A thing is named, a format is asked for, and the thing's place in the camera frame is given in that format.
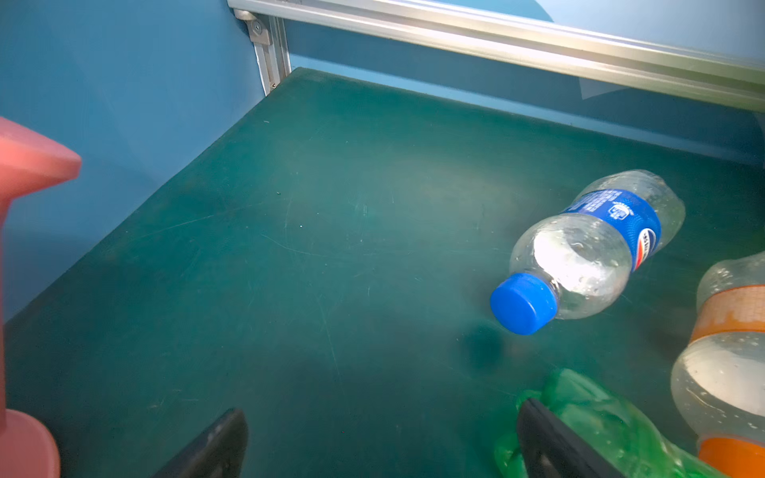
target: crushed green bottle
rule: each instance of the crushed green bottle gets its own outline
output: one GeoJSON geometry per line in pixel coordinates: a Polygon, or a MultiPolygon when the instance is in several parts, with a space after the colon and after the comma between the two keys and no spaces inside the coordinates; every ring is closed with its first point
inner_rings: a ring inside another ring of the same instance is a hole
{"type": "MultiPolygon", "coordinates": [[[[627,478],[726,478],[664,438],[635,405],[573,370],[553,374],[541,392],[524,392],[516,407],[528,398],[537,398],[627,478]]],[[[505,478],[526,478],[515,431],[497,441],[494,459],[505,478]]]]}

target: bottle with orange label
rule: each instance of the bottle with orange label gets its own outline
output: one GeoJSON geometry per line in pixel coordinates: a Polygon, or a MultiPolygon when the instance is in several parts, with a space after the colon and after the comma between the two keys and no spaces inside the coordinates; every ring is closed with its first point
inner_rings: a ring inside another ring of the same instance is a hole
{"type": "Polygon", "coordinates": [[[765,476],[765,252],[710,268],[672,397],[698,457],[732,478],[765,476]]]}

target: bottle cap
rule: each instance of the bottle cap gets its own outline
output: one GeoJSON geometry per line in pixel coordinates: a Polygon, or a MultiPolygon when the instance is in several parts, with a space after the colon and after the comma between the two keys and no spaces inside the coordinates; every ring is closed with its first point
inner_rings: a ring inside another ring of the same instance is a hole
{"type": "Polygon", "coordinates": [[[698,458],[731,478],[765,475],[765,448],[736,438],[714,437],[702,441],[698,458]]]}
{"type": "Polygon", "coordinates": [[[491,311],[508,330],[530,335],[558,313],[558,300],[542,279],[513,274],[491,294],[491,311]]]}

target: clear plastic bottle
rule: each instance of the clear plastic bottle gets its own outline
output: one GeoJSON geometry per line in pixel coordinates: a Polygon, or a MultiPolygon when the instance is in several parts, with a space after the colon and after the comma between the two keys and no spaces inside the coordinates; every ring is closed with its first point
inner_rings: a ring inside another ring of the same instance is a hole
{"type": "Polygon", "coordinates": [[[611,305],[630,273],[680,230],[685,205],[648,171],[612,174],[587,186],[557,216],[526,231],[510,277],[491,295],[512,332],[536,332],[553,318],[580,319],[611,305]]]}
{"type": "Polygon", "coordinates": [[[713,265],[697,308],[672,397],[699,458],[733,478],[765,476],[765,252],[713,265]]]}

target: green mat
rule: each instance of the green mat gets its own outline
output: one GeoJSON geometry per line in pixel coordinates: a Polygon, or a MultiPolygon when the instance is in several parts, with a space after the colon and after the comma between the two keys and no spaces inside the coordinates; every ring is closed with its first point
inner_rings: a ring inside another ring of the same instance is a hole
{"type": "Polygon", "coordinates": [[[150,476],[228,407],[243,476],[496,476],[513,400],[555,367],[679,445],[669,370],[695,289],[765,249],[752,167],[296,70],[8,326],[12,408],[66,477],[150,476]],[[645,168],[685,201],[596,317],[530,337],[489,295],[536,221],[645,168]]]}

